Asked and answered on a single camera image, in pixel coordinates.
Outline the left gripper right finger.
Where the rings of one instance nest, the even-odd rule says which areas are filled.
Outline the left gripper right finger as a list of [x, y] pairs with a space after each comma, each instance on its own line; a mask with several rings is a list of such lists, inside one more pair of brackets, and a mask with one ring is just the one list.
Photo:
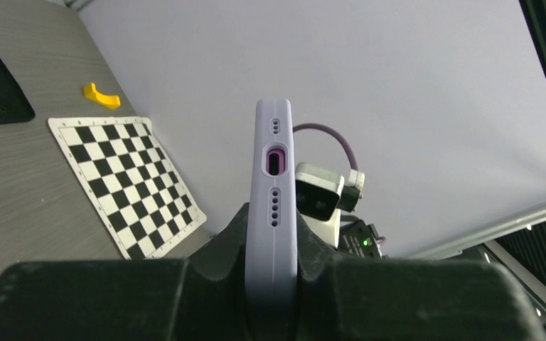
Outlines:
[[546, 340], [503, 266], [345, 256], [302, 219], [297, 238], [298, 340]]

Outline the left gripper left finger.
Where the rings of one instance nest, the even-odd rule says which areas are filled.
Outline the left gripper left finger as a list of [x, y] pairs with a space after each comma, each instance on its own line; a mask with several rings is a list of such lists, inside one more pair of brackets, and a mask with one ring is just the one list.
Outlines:
[[0, 274], [0, 340], [248, 340], [248, 206], [186, 258], [28, 261]]

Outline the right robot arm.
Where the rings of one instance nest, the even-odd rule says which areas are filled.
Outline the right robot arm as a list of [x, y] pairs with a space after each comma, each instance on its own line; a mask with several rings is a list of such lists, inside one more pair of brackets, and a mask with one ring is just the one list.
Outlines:
[[373, 224], [357, 220], [340, 227], [338, 251], [364, 259], [382, 259], [381, 246], [385, 242]]

